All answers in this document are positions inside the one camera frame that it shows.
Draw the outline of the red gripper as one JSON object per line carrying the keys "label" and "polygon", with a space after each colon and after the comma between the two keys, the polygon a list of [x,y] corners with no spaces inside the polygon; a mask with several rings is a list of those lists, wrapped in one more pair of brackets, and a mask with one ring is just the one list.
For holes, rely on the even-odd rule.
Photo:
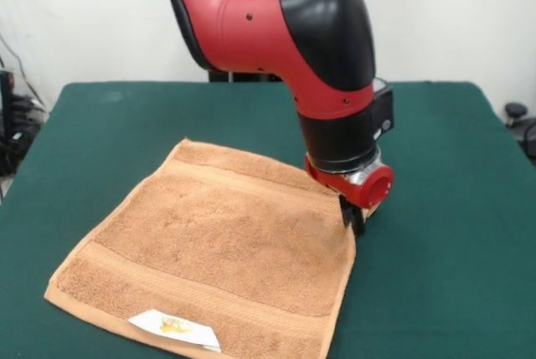
{"label": "red gripper", "polygon": [[380,154],[376,154],[371,162],[345,173],[320,171],[312,165],[309,156],[305,163],[306,172],[312,179],[340,194],[338,201],[344,226],[353,228],[356,237],[363,235],[365,217],[361,208],[369,209],[385,200],[394,183],[393,169],[382,162]]}

